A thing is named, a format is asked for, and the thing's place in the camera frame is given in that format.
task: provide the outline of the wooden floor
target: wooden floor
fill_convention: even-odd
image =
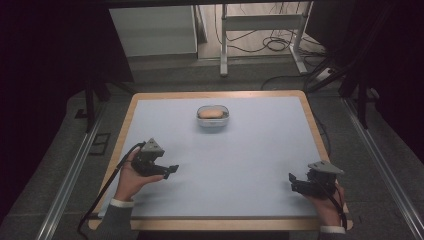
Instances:
[[[227,7],[227,15],[269,15],[269,14],[295,14],[296,11],[301,13],[305,8],[306,2],[290,2],[290,3],[253,3],[253,4],[229,4]],[[207,43],[198,44],[198,57],[199,59],[208,59],[208,58],[218,58],[220,56],[222,39],[221,36],[221,15],[222,15],[222,5],[203,5],[202,8],[204,25],[207,34]],[[228,48],[229,57],[241,57],[241,56],[270,56],[270,55],[285,55],[290,54],[288,48],[283,51],[272,51],[269,48],[265,48],[261,51],[256,51],[264,47],[263,40],[269,38],[272,34],[272,37],[280,37],[287,42],[290,42],[290,39],[294,41],[295,34],[287,30],[267,30],[267,31],[256,31],[245,37],[242,37],[237,40],[240,36],[243,36],[251,31],[237,31],[237,32],[228,32],[227,41],[228,46],[235,46],[247,51],[255,52],[245,52],[233,47]],[[306,34],[303,35],[303,39],[313,41],[314,39],[310,38]],[[324,48],[321,45],[313,44],[308,41],[301,41],[300,44],[302,49],[312,51],[312,52],[322,52]],[[271,43],[270,47],[274,49],[282,49],[285,47],[283,44]]]

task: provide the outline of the desk leg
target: desk leg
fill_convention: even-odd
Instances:
[[[293,55],[294,61],[296,62],[296,65],[297,65],[297,68],[299,69],[300,74],[308,73],[308,70],[306,69],[305,64],[303,63],[303,60],[299,55],[299,45],[300,45],[300,41],[302,40],[303,32],[305,31],[306,22],[308,21],[310,9],[311,9],[311,2],[307,2],[306,8],[302,13],[302,18],[300,20],[301,22],[299,24],[296,37],[294,39],[294,43],[290,44],[290,52]]]
[[[228,75],[228,65],[227,65],[227,5],[222,4],[222,43],[221,43],[221,69],[220,73],[222,77]]]

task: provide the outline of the person's left hand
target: person's left hand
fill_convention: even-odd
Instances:
[[[150,177],[140,176],[131,166],[131,162],[136,154],[140,151],[140,148],[136,148],[128,156],[128,161],[124,163],[121,168],[121,174],[119,176],[118,188],[116,189],[115,196],[113,197],[116,200],[123,202],[132,201],[132,196],[134,196],[140,189],[152,182],[158,182],[163,179],[162,175],[155,175]]]

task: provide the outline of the white panel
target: white panel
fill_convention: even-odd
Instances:
[[[228,125],[199,127],[197,109],[214,104],[228,108]],[[135,196],[134,216],[316,216],[288,180],[289,172],[305,179],[307,164],[320,160],[297,97],[141,100],[121,157],[151,137],[165,150],[156,164],[180,167]]]
[[[197,52],[192,6],[109,11],[127,57]]]

